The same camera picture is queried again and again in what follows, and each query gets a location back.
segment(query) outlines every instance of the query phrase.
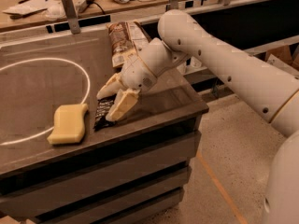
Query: concrete floor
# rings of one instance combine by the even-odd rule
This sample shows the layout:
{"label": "concrete floor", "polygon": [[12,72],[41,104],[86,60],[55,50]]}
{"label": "concrete floor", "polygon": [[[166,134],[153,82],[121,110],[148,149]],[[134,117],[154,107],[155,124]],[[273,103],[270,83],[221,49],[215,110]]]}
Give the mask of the concrete floor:
{"label": "concrete floor", "polygon": [[140,224],[261,223],[269,168],[285,138],[227,89],[218,100],[201,94],[210,110],[184,198]]}

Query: yellow sponge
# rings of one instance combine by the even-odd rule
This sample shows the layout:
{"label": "yellow sponge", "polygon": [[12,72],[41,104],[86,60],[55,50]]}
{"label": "yellow sponge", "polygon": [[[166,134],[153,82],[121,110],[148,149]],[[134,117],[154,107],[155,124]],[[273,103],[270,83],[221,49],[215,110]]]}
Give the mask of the yellow sponge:
{"label": "yellow sponge", "polygon": [[84,115],[87,104],[61,105],[54,114],[54,129],[48,141],[51,145],[73,144],[85,134]]}

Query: orange line on floor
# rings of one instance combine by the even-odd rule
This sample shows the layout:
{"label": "orange line on floor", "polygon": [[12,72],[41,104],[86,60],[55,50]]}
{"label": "orange line on floor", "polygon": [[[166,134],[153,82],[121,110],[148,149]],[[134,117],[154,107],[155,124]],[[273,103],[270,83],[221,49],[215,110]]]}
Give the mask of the orange line on floor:
{"label": "orange line on floor", "polygon": [[240,224],[248,224],[248,222],[245,220],[239,209],[236,207],[233,199],[230,197],[230,195],[227,193],[221,182],[218,180],[216,175],[214,174],[213,170],[209,167],[203,156],[201,155],[200,152],[197,152],[196,157],[198,160],[203,164],[204,168],[206,169],[207,174],[210,176],[212,179],[213,183],[215,184],[216,188],[218,191],[221,193],[222,197],[224,200],[227,202],[227,204],[230,206],[232,209],[233,213],[235,214],[235,217],[238,219]]}

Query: wooden tabletop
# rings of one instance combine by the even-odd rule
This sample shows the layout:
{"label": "wooden tabletop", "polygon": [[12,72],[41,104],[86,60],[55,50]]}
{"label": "wooden tabletop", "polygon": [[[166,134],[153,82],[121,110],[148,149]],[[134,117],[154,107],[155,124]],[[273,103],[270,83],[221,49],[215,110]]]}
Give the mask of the wooden tabletop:
{"label": "wooden tabletop", "polygon": [[[0,9],[5,10],[8,7],[17,5],[21,0],[0,0]],[[138,9],[143,7],[154,7],[159,5],[167,4],[168,0],[135,0],[130,1],[127,4],[118,4],[113,0],[94,0],[97,4],[99,4],[106,14],[122,12],[132,9]],[[79,14],[79,18],[87,18],[91,16],[99,16],[103,14],[101,9],[97,5],[90,5],[83,13]],[[42,24],[53,23],[53,21],[47,21],[44,14],[38,13],[27,18],[22,18],[18,20],[12,20],[8,14],[0,12],[0,32],[11,31],[21,28],[27,28]]]}

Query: white curved line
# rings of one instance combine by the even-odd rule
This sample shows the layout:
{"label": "white curved line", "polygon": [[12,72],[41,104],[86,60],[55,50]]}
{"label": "white curved line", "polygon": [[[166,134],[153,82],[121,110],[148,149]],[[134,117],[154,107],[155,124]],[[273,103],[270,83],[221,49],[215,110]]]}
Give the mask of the white curved line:
{"label": "white curved line", "polygon": [[[13,63],[13,64],[9,64],[5,67],[2,67],[0,68],[0,72],[1,71],[4,71],[12,66],[15,66],[15,65],[18,65],[18,64],[23,64],[23,63],[29,63],[29,62],[36,62],[36,61],[45,61],[45,60],[48,60],[48,61],[60,61],[60,62],[65,62],[65,63],[71,63],[73,64],[74,66],[76,66],[77,68],[79,68],[85,75],[86,79],[87,79],[87,89],[86,89],[86,93],[85,93],[85,96],[83,97],[83,100],[81,101],[81,104],[83,104],[89,93],[90,93],[90,89],[91,89],[91,81],[90,81],[90,77],[88,76],[87,72],[84,70],[84,68],[82,66],[80,66],[79,64],[77,63],[74,63],[74,62],[71,62],[71,61],[68,61],[66,59],[62,59],[62,58],[51,58],[51,57],[44,57],[44,58],[35,58],[35,59],[30,59],[30,60],[26,60],[26,61],[21,61],[21,62],[17,62],[17,63]],[[49,129],[47,129],[46,131],[43,131],[43,132],[40,132],[40,133],[36,133],[36,134],[33,134],[31,136],[28,136],[26,138],[22,138],[22,139],[16,139],[16,140],[13,140],[13,141],[7,141],[7,142],[4,142],[4,143],[1,143],[0,146],[8,146],[8,145],[13,145],[13,144],[18,144],[20,142],[24,142],[24,141],[28,141],[30,139],[34,139],[34,138],[37,138],[47,132],[50,132],[51,130],[53,130],[54,127],[51,127]]]}

